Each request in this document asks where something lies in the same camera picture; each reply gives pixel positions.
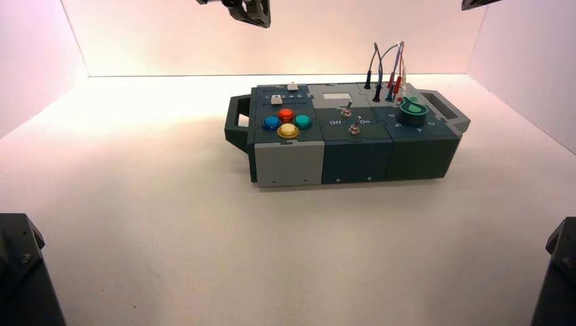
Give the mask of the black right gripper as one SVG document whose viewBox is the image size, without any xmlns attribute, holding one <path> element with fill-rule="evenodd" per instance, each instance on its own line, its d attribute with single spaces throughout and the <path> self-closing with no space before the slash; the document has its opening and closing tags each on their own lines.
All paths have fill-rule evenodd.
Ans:
<svg viewBox="0 0 576 326">
<path fill-rule="evenodd" d="M 461 1 L 461 10 L 472 10 L 477 7 L 482 7 L 485 5 L 489 5 L 491 3 L 498 2 L 500 0 L 462 0 Z"/>
</svg>

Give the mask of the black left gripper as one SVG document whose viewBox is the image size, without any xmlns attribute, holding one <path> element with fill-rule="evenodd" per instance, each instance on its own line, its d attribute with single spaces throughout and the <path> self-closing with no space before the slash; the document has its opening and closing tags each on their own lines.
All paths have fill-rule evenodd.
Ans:
<svg viewBox="0 0 576 326">
<path fill-rule="evenodd" d="M 216 2 L 228 9 L 229 15 L 241 21 L 261 28 L 271 25 L 269 0 L 197 0 L 200 5 Z"/>
</svg>

